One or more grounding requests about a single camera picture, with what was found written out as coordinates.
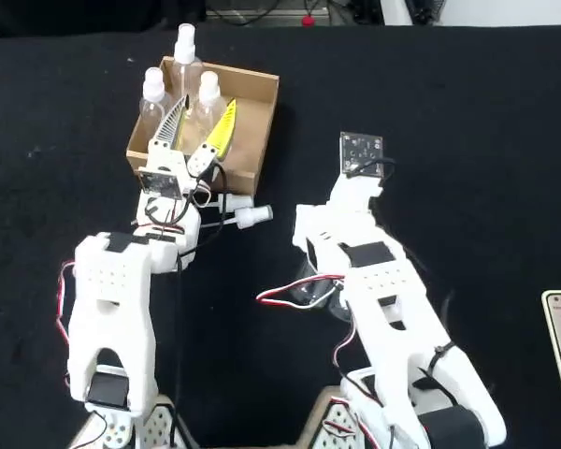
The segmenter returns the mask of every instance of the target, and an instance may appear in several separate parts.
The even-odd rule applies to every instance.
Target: red object
[[[301,19],[301,24],[303,26],[313,26],[315,23],[316,21],[311,16],[303,16],[303,19]]]

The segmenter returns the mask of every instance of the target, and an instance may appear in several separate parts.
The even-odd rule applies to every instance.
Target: white spray nozzle
[[[165,97],[164,75],[158,67],[150,67],[146,70],[143,97],[152,103],[158,103]]]
[[[218,75],[214,72],[204,72],[199,84],[199,102],[205,106],[211,106],[221,96],[221,88],[218,85]]]
[[[223,196],[218,194],[218,210],[223,213]],[[226,194],[226,211],[234,212],[237,209],[252,208],[253,198],[249,195]]]
[[[174,57],[181,64],[190,64],[195,60],[195,27],[190,23],[179,25]]]
[[[237,221],[237,227],[239,229],[245,229],[256,223],[272,220],[272,216],[272,208],[270,206],[235,210],[235,220]]]

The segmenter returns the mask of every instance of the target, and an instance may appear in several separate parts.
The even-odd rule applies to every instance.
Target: black wire
[[[311,7],[308,7],[308,0],[303,0],[303,8],[306,10],[306,14],[311,16],[311,13],[318,6],[319,3],[320,3],[320,0],[316,0]]]
[[[108,423],[106,422],[106,418],[104,416],[102,416],[100,413],[93,411],[92,414],[95,414],[96,416],[99,416],[99,418],[104,421],[104,430],[102,430],[102,433],[100,433],[97,437],[95,437],[93,440],[89,441],[89,442],[85,442],[83,444],[78,444],[77,446],[71,447],[71,449],[80,449],[81,447],[86,447],[89,446],[90,444],[97,442],[100,438],[102,438],[102,436],[106,433],[106,430],[108,429]]]
[[[372,399],[374,402],[376,402],[378,405],[382,406],[382,402],[380,399],[378,399],[377,397],[375,397],[374,395],[368,393],[364,388],[362,388],[362,386],[360,384],[358,384],[355,380],[353,380],[351,377],[349,377],[349,375],[342,370],[342,368],[340,367],[340,365],[338,364],[338,353],[340,351],[340,347],[341,345],[345,344],[345,342],[349,339],[349,337],[351,336],[352,332],[355,329],[355,321],[353,320],[353,315],[352,315],[352,319],[351,319],[351,328],[349,329],[349,333],[347,334],[347,336],[345,336],[345,338],[340,341],[337,346],[335,346],[335,349],[333,350],[333,354],[337,355],[337,364],[335,365],[335,367],[337,368],[338,374],[340,374],[340,377],[342,377],[343,379],[345,379],[347,382],[349,382],[350,384],[352,384],[355,388],[357,388],[360,393],[362,393],[365,397]]]
[[[342,5],[339,2],[336,2],[335,0],[326,0],[326,4],[329,7],[328,8],[328,16],[330,17],[330,6],[332,6],[335,11],[338,13],[338,15],[340,16],[341,20],[343,21],[343,23],[348,24],[349,20],[347,20],[347,18],[343,15],[343,12],[341,11],[342,9],[348,9],[345,5]]]
[[[262,14],[260,14],[259,16],[255,16],[252,17],[251,19],[248,19],[244,22],[233,22],[230,21],[227,17],[225,17],[223,14],[221,14],[219,11],[217,11],[216,9],[214,9],[213,7],[211,7],[210,5],[206,6],[206,9],[212,11],[216,16],[218,16],[218,18],[225,22],[228,23],[229,25],[234,25],[234,26],[245,26],[245,25],[249,25],[251,23],[254,22],[258,22],[259,20],[263,19],[265,16],[267,16],[268,14],[270,14],[272,11],[274,11],[277,7],[279,7],[279,4],[281,3],[281,0],[275,0],[275,2],[266,10],[264,11]]]
[[[389,449],[393,449],[395,443],[395,426],[391,426],[391,440],[389,442]]]
[[[155,218],[153,216],[153,214],[150,212],[150,210],[148,209],[148,206],[150,205],[150,202],[148,202],[146,204],[145,209],[143,210],[143,212],[146,214],[146,216],[150,219],[150,221],[152,223],[154,223],[155,225],[159,225],[159,226],[174,226],[176,225],[187,213],[187,210],[189,209],[189,205],[191,204],[191,202],[194,200],[194,194],[195,194],[195,190],[192,190],[191,192],[189,192],[189,194],[187,195],[187,197],[185,198],[185,205],[183,206],[182,211],[180,212],[179,215],[177,215],[176,217],[172,218],[170,220],[170,222],[168,222],[166,219],[161,222],[160,220],[158,220],[157,218]]]
[[[328,14],[328,26],[333,24],[333,15],[330,10],[330,0],[326,0],[326,14]]]
[[[457,399],[455,398],[455,396],[453,396],[453,393],[451,393],[443,384],[437,381],[437,379],[432,374],[430,374],[424,368],[418,367],[418,369],[424,374],[424,376],[426,376],[428,379],[431,379],[435,383],[435,387],[439,391],[441,391],[443,395],[449,398],[453,406],[458,404]]]
[[[175,429],[179,431],[180,437],[183,440],[183,444],[185,446],[185,449],[191,449],[193,447],[193,445],[191,444],[191,440],[189,438],[189,436],[185,433],[185,428],[183,427],[182,423],[180,422],[179,419],[179,415],[177,414],[177,408],[173,407],[172,405],[166,403],[166,402],[159,402],[155,405],[154,409],[156,407],[164,407],[165,409],[168,410],[168,412],[171,414],[171,418],[173,420],[172,423],[170,423],[170,433],[168,435],[168,440],[170,441],[170,447],[178,447],[175,444]]]
[[[228,179],[226,177],[226,171],[224,171],[223,166],[218,163],[215,162],[214,166],[217,167],[221,173],[221,178],[223,179],[223,210],[221,213],[221,221],[218,225],[218,227],[216,228],[216,230],[203,242],[195,245],[191,250],[186,251],[185,253],[181,253],[179,255],[179,260],[181,257],[184,257],[187,254],[191,254],[191,253],[195,253],[195,251],[197,251],[198,248],[203,248],[204,246],[208,245],[209,243],[211,243],[213,240],[215,240],[221,233],[221,231],[223,230],[224,227],[224,220],[226,220],[226,194],[228,194]]]
[[[384,185],[395,173],[396,160],[391,157],[376,157],[374,159],[370,159],[369,161],[364,162],[361,166],[347,172],[345,176],[347,179],[354,178],[356,176],[366,176],[366,174],[362,173],[362,171],[376,164],[382,164],[383,167],[388,166],[391,168],[391,171],[387,170],[387,172],[382,176],[381,185]]]

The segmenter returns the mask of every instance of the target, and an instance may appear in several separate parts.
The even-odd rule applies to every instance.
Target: white wall
[[[561,0],[446,0],[444,26],[561,24]]]

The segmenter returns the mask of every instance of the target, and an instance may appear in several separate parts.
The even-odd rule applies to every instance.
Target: black cable tie
[[[443,358],[449,352],[449,350],[454,346],[455,343],[449,341],[444,346],[437,346],[436,348],[434,348],[434,355],[432,356],[432,359],[430,360],[430,364],[428,365],[428,373],[431,376],[434,372],[434,367],[437,365],[439,360],[441,360],[441,358]]]

